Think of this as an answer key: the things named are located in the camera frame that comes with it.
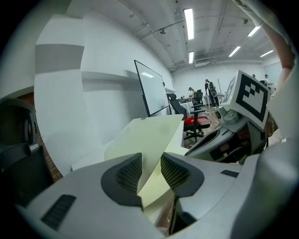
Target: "air conditioner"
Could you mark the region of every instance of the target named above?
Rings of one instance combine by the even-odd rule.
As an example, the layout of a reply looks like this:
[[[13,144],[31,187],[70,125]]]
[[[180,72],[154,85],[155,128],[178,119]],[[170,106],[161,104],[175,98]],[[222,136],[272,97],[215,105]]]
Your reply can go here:
[[[210,63],[209,58],[203,58],[203,59],[200,59],[200,60],[196,60],[194,62],[194,66],[195,67],[200,67],[200,66],[208,65],[209,63]]]

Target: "red seat cushion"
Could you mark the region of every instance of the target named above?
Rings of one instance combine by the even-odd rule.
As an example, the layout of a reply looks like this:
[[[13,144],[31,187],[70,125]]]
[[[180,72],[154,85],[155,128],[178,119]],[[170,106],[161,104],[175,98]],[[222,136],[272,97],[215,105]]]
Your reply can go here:
[[[206,118],[197,118],[197,123],[201,126],[209,125],[211,122]],[[193,125],[194,124],[194,117],[186,118],[185,125]]]

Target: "whiteboard frame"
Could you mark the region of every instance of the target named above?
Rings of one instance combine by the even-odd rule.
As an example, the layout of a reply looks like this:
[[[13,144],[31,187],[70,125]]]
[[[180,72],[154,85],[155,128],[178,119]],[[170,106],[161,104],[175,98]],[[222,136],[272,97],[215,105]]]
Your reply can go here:
[[[170,112],[171,112],[171,108],[170,108],[170,105],[169,105],[169,99],[168,99],[168,97],[167,97],[167,92],[166,92],[166,89],[165,89],[165,83],[164,83],[164,81],[163,81],[163,77],[162,77],[159,73],[157,73],[157,72],[155,72],[154,70],[152,70],[153,72],[155,72],[156,74],[158,74],[158,75],[162,78],[162,83],[163,83],[164,90],[165,90],[165,96],[166,96],[167,101],[168,101],[168,106],[165,106],[164,108],[162,108],[162,109],[160,109],[160,110],[158,110],[158,111],[156,111],[156,112],[150,114],[150,110],[149,110],[148,103],[147,103],[147,100],[146,100],[146,96],[145,96],[145,93],[144,93],[144,90],[143,90],[143,85],[142,85],[142,82],[141,82],[141,79],[140,79],[140,75],[139,75],[139,71],[138,71],[138,67],[137,67],[137,65],[136,65],[136,62],[138,62],[139,64],[145,66],[146,68],[148,68],[148,69],[150,69],[150,70],[152,70],[152,69],[151,69],[150,67],[147,67],[146,65],[142,64],[141,62],[139,62],[139,61],[137,61],[137,60],[134,60],[135,67],[136,67],[137,74],[138,74],[138,78],[139,78],[140,85],[141,85],[141,89],[142,89],[142,93],[143,93],[142,98],[143,98],[143,101],[144,101],[144,105],[145,105],[145,109],[146,109],[146,113],[148,114],[148,117],[153,116],[154,114],[158,113],[159,111],[161,111],[161,110],[163,110],[163,109],[166,109],[167,107],[169,107],[169,110],[170,110]]]

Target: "ceiling light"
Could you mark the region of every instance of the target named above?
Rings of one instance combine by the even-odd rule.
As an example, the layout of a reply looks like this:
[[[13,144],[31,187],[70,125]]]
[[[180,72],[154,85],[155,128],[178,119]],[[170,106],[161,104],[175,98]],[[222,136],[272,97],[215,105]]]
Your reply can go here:
[[[194,52],[189,52],[189,64],[193,62]]]
[[[141,74],[144,75],[144,76],[146,76],[146,77],[153,78],[152,75],[150,75],[150,74],[148,74],[148,73],[146,73],[146,72],[142,72]]]
[[[188,32],[188,40],[191,40],[194,38],[194,20],[193,20],[193,10],[185,9],[185,19],[186,19],[186,25],[187,25],[187,32]]]
[[[272,51],[273,51],[273,50],[270,50],[270,51],[266,52],[265,54],[262,54],[260,57],[263,57],[263,56],[265,56],[265,55],[271,53]]]
[[[230,53],[230,55],[229,55],[228,57],[233,56],[233,54],[236,53],[238,49],[240,49],[240,47],[236,47],[236,48],[233,50],[233,52]]]
[[[255,27],[253,30],[248,34],[248,36],[252,36],[260,27]]]

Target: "ceiling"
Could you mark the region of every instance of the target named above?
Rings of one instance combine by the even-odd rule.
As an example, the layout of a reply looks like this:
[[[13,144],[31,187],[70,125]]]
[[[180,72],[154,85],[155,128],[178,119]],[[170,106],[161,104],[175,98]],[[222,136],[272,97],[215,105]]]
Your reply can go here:
[[[247,36],[254,23],[232,0],[96,0],[92,8],[147,44],[170,71],[193,66],[188,64],[191,51],[195,61],[261,63],[268,56],[260,55],[273,49],[261,29]],[[186,8],[193,9],[192,40]],[[237,46],[241,48],[228,58]]]

